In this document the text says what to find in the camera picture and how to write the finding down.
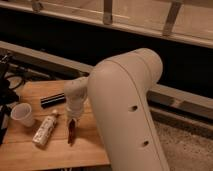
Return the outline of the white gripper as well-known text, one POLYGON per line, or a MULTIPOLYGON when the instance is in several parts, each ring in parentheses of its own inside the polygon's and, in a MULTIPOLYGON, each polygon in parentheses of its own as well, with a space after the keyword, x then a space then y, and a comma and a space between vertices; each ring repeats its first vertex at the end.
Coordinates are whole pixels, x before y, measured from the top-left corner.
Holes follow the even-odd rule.
POLYGON ((71 119, 75 119, 75 127, 78 128, 80 124, 80 117, 84 112, 84 101, 80 99, 69 99, 66 101, 67 112, 67 128, 71 123, 71 119))

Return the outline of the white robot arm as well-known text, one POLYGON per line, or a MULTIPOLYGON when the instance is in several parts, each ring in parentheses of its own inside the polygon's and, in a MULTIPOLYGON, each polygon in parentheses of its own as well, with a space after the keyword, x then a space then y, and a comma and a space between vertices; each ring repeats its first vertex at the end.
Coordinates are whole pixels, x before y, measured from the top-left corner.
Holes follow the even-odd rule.
POLYGON ((162 71, 159 55, 140 48, 65 83, 68 120, 78 120, 90 102, 113 171, 170 171, 147 102, 162 71))

